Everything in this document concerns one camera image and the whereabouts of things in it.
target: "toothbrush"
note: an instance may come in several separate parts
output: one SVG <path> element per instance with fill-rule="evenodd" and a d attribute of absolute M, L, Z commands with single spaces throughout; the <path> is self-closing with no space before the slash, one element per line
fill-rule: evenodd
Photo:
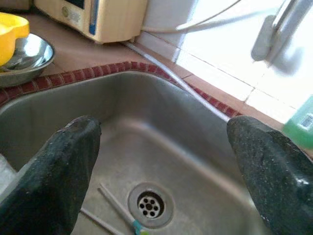
<path fill-rule="evenodd" d="M 86 210 L 85 208 L 81 208 L 80 209 L 81 213 L 83 213 L 85 216 L 87 216 L 89 219 L 91 219 L 92 221 L 94 221 L 96 224 L 98 224 L 99 226 L 101 226 L 102 228 L 108 230 L 110 233 L 114 234 L 114 235 L 124 235 L 122 232 L 120 232 L 119 230 L 117 230 L 116 228 L 112 227 L 110 224 L 104 222 L 103 220 L 99 219 L 96 215 L 92 214 L 91 212 L 89 212 L 88 210 Z"/>
<path fill-rule="evenodd" d="M 143 230 L 141 224 L 133 218 L 133 216 L 119 203 L 114 195 L 102 183 L 100 183 L 100 188 L 98 188 L 98 190 L 112 204 L 124 220 L 134 228 L 136 235 L 149 234 L 147 231 Z"/>

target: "green bottle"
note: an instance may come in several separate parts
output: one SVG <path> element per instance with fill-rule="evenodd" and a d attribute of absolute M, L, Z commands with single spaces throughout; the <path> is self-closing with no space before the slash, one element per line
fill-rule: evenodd
<path fill-rule="evenodd" d="M 293 142 L 305 149 L 313 149 L 313 95 L 283 127 Z"/>

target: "drain hole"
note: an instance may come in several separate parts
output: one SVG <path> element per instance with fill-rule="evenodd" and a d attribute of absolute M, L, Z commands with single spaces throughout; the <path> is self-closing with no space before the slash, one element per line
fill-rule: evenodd
<path fill-rule="evenodd" d="M 141 193 L 137 200 L 137 205 L 141 213 L 150 219 L 158 218 L 164 212 L 164 202 L 162 198 L 152 191 Z"/>

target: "barcode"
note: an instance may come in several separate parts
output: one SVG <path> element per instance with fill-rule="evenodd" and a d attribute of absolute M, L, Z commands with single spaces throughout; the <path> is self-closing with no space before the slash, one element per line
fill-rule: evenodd
<path fill-rule="evenodd" d="M 300 122 L 300 126 L 304 129 L 310 129 L 313 124 L 313 114 L 307 114 L 304 119 Z"/>

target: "stainless steel sink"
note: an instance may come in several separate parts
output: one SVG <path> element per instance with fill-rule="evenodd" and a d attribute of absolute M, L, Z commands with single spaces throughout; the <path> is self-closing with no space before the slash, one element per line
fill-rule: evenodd
<path fill-rule="evenodd" d="M 132 234 L 97 191 L 100 182 L 151 234 L 269 234 L 237 168 L 226 122 L 147 73 L 113 74 L 8 103 L 0 109 L 0 153 L 19 170 L 56 130 L 86 114 L 102 122 L 102 137 L 83 206 L 102 220 Z M 155 200 L 153 215 L 141 208 L 145 197 Z M 80 214 L 72 234 L 106 231 Z"/>

